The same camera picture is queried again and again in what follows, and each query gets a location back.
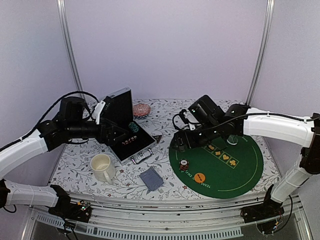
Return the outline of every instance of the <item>card suit symbol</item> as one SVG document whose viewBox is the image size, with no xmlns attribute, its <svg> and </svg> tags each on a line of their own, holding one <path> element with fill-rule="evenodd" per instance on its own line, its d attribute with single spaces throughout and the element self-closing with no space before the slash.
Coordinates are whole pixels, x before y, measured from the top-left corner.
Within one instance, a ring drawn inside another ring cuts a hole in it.
<svg viewBox="0 0 320 240">
<path fill-rule="evenodd" d="M 235 165 L 236 165 L 236 161 L 235 161 L 235 160 L 231 160 L 229 163 L 230 163 L 232 166 L 235 166 Z"/>
</svg>

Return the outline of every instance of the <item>green felt mat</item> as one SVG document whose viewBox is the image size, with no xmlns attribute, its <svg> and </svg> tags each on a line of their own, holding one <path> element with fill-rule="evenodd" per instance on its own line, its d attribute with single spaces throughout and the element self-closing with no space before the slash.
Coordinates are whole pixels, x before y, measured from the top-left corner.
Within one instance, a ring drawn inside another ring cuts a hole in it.
<svg viewBox="0 0 320 240">
<path fill-rule="evenodd" d="M 222 138 L 213 140 L 213 151 L 207 146 L 185 152 L 170 148 L 171 167 L 187 187 L 202 195 L 230 199 L 245 194 L 258 183 L 264 170 L 264 161 L 257 143 L 250 136 L 237 138 L 237 145 L 228 144 L 227 148 Z M 189 161 L 187 171 L 180 171 L 181 159 Z M 203 183 L 194 180 L 197 173 L 205 175 Z"/>
</svg>

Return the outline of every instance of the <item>aluminum case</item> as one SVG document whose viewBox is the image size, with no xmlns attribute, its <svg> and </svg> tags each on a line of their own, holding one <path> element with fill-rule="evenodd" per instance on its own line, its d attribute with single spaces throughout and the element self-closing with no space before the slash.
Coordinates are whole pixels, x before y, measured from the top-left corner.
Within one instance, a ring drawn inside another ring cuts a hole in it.
<svg viewBox="0 0 320 240">
<path fill-rule="evenodd" d="M 103 117 L 129 131 L 128 138 L 110 146 L 117 160 L 121 165 L 139 164 L 151 157 L 157 141 L 134 121 L 131 89 L 125 87 L 107 97 L 112 98 L 112 102 L 102 111 Z"/>
</svg>

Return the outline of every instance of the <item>white mug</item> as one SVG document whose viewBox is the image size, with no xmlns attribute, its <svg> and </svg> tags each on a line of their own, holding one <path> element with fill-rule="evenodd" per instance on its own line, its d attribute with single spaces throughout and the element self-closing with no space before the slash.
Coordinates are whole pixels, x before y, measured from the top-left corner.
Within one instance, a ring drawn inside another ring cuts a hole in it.
<svg viewBox="0 0 320 240">
<path fill-rule="evenodd" d="M 116 175 L 116 168 L 110 156 L 103 153 L 95 155 L 91 159 L 90 167 L 98 181 L 112 185 L 111 179 Z"/>
</svg>

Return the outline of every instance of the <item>table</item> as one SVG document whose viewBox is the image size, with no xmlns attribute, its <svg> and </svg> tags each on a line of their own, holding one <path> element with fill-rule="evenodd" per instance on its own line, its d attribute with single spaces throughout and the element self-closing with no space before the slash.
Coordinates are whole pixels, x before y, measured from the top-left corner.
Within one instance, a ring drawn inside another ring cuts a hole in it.
<svg viewBox="0 0 320 240">
<path fill-rule="evenodd" d="M 162 139 L 153 148 L 153 156 L 139 165 L 129 163 L 121 166 L 118 161 L 113 159 L 116 167 L 116 175 L 113 178 L 114 185 L 97 181 L 90 169 L 90 160 L 96 154 L 112 155 L 109 147 L 99 144 L 95 140 L 89 140 L 82 145 L 67 145 L 50 183 L 60 185 L 71 193 L 106 198 L 155 201 L 208 199 L 209 197 L 186 187 L 177 178 L 170 166 L 168 156 L 169 144 L 176 131 L 172 125 L 172 117 L 181 109 L 187 109 L 194 101 L 194 99 L 140 99 L 133 101 L 133 104 L 145 103 L 151 106 L 150 115 L 146 119 L 138 119 L 136 122 L 152 135 L 162 134 Z M 215 102 L 224 111 L 230 105 L 239 103 L 235 100 L 215 100 Z M 279 172 L 264 139 L 260 136 L 254 136 L 253 139 L 261 149 L 264 166 L 258 184 L 246 195 L 263 193 L 270 185 L 279 180 Z M 154 167 L 164 180 L 164 185 L 152 192 L 148 192 L 139 177 L 150 167 Z"/>
</svg>

